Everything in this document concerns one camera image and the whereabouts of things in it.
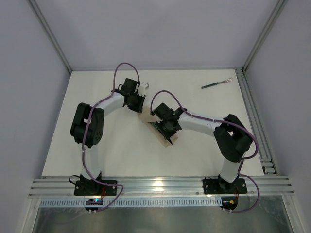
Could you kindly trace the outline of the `green handled fork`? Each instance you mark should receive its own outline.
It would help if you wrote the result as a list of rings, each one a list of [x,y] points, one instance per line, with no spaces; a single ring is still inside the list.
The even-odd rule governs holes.
[[[216,86],[216,85],[219,85],[219,84],[227,84],[227,83],[230,83],[231,81],[233,80],[232,77],[226,79],[226,80],[223,80],[223,81],[220,81],[220,82],[215,82],[215,83],[211,83],[211,84],[208,84],[208,85],[204,85],[201,87],[201,89],[206,89],[206,88],[209,88],[209,87],[212,87],[212,86]]]

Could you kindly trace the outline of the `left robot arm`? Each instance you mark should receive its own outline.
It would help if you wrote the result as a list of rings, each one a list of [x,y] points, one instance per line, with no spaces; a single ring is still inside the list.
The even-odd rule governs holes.
[[[104,134],[104,119],[115,110],[127,107],[129,110],[142,113],[149,84],[125,79],[123,84],[114,88],[104,99],[94,105],[79,103],[70,128],[70,135],[81,145],[84,179],[104,185],[101,181],[101,170],[98,165],[98,149]]]

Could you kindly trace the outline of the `beige cloth napkin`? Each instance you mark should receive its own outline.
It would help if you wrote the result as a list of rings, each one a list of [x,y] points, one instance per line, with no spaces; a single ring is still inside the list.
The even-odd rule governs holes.
[[[150,114],[149,106],[143,106],[142,112],[138,113],[138,117],[164,147],[171,145],[171,143],[155,128],[157,117]]]

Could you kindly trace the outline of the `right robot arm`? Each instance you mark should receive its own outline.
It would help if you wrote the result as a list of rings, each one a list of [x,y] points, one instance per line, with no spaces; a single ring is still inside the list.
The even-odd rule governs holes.
[[[164,103],[152,110],[151,115],[158,118],[154,127],[167,141],[171,141],[171,137],[180,130],[203,133],[216,140],[224,162],[217,178],[203,179],[205,194],[247,193],[245,180],[240,177],[240,172],[244,156],[255,138],[235,115],[229,114],[223,119],[207,118],[181,107],[173,110]]]

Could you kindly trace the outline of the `green handled knife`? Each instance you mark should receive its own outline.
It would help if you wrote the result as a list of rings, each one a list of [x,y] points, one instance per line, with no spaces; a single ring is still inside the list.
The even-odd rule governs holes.
[[[159,127],[156,125],[155,122],[150,122],[149,123],[152,128],[154,129],[154,134],[156,135],[156,137],[159,139],[160,143],[164,146],[164,147],[168,147],[170,145],[173,144],[173,142],[171,141],[170,138],[166,138],[162,132],[160,131]]]

